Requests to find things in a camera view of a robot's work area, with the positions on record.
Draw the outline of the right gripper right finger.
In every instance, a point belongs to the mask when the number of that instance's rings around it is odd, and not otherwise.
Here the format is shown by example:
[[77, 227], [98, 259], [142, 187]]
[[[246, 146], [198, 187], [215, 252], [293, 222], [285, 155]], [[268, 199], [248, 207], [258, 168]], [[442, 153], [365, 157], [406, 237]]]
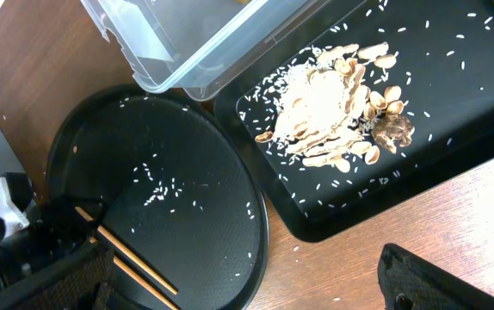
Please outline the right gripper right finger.
[[386, 310], [494, 309], [494, 296], [399, 245], [384, 245], [377, 275]]

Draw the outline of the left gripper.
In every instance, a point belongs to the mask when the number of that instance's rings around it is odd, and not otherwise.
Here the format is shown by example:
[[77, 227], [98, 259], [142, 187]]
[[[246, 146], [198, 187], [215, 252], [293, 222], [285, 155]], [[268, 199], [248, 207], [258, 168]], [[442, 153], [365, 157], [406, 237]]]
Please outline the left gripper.
[[12, 200], [29, 220], [28, 228], [6, 239], [0, 219], [0, 290], [45, 269], [77, 251], [94, 228], [76, 210], [94, 206], [105, 211], [105, 201], [94, 197], [61, 194], [34, 207], [33, 190], [23, 173], [6, 173]]

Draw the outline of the food scraps pile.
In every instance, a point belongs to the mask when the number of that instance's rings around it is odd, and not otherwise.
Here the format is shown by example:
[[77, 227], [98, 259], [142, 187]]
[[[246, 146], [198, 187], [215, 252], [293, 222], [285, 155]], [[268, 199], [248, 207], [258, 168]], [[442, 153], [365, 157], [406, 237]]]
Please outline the food scraps pile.
[[258, 144], [276, 146], [305, 167], [332, 166], [349, 172], [350, 157], [376, 164], [381, 150], [396, 153], [410, 146], [415, 125], [404, 115], [402, 89], [378, 92], [365, 84], [367, 67], [387, 72], [397, 63], [383, 41], [312, 48], [313, 59], [293, 65], [272, 85], [278, 96], [272, 124], [259, 130]]

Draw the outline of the wooden chopstick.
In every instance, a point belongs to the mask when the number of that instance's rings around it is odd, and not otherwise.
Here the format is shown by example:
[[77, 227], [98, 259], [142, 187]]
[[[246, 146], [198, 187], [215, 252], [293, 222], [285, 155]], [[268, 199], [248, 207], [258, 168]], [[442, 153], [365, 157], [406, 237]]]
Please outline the wooden chopstick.
[[[154, 269], [148, 266], [142, 259], [140, 259], [133, 251], [127, 248], [123, 243], [121, 243], [113, 234], [111, 234], [106, 228], [103, 226], [98, 226], [96, 231], [100, 233], [111, 245], [114, 245], [116, 249], [123, 254], [126, 258], [131, 260], [136, 266], [138, 266], [141, 270], [147, 273], [151, 278], [153, 278], [156, 282], [161, 284], [164, 288], [170, 291], [173, 295], [176, 295], [178, 291], [173, 288], [168, 282], [166, 282]], [[151, 284], [149, 284], [146, 280], [144, 280], [140, 275], [138, 275], [135, 271], [133, 271], [128, 265], [126, 265], [119, 258], [114, 257], [114, 264], [116, 264], [122, 271], [124, 271], [129, 277], [131, 277], [137, 284], [139, 284], [142, 288], [149, 291], [152, 295], [157, 298], [163, 297], [159, 294]]]
[[[168, 282], [166, 282], [157, 272], [155, 272], [151, 267], [144, 263], [133, 251], [125, 247], [122, 243], [116, 243], [112, 240], [112, 243], [121, 251], [126, 257], [130, 258], [135, 264], [137, 264], [143, 271], [148, 273], [154, 280], [162, 284], [167, 290], [172, 294], [176, 295], [177, 290], [174, 289]], [[134, 271], [130, 266], [124, 263], [117, 256], [113, 257], [113, 263], [122, 271], [124, 271], [130, 278], [132, 278], [137, 284], [142, 288], [147, 290], [150, 294], [160, 300], [165, 306], [171, 310], [178, 310], [171, 300], [169, 300], [163, 293], [157, 291], [148, 281], [146, 281], [140, 274]]]

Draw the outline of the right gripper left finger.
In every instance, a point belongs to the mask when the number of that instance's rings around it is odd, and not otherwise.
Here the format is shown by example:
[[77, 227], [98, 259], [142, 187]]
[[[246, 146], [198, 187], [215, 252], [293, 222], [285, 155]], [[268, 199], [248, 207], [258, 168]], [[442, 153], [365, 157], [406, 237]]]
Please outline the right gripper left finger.
[[114, 252], [82, 249], [0, 290], [0, 309], [105, 309], [112, 292]]

